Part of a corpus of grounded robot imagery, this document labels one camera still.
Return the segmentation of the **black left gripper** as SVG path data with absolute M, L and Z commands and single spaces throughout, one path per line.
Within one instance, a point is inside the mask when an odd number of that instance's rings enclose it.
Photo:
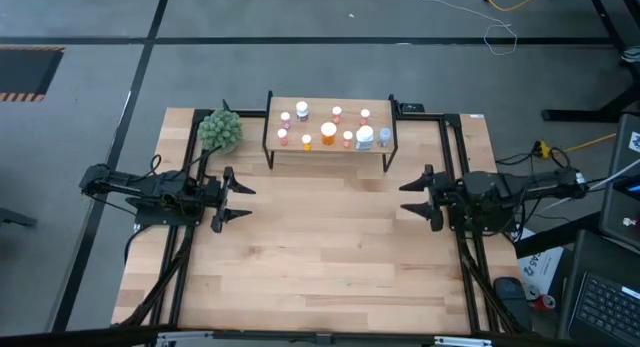
M 196 215 L 194 217 L 196 225 L 200 224 L 206 208 L 214 208 L 216 210 L 210 224 L 214 232 L 221 232 L 225 222 L 251 214 L 249 210 L 227 209 L 228 192 L 233 179 L 234 171 L 227 166 L 224 169 L 222 181 L 213 178 L 201 188 L 197 193 Z M 240 194 L 255 194 L 253 189 L 244 186 L 237 180 L 232 182 L 232 190 Z

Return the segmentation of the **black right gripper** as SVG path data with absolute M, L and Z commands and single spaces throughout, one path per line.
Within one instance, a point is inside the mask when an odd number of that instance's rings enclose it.
M 435 173 L 427 164 L 416 180 L 399 187 L 400 191 L 428 189 L 430 202 L 401 204 L 400 207 L 421 217 L 427 217 L 433 231 L 444 227 L 442 208 L 460 214 L 457 221 L 467 230 L 498 231 L 500 203 L 494 175 L 475 171 L 452 180 L 446 172 Z

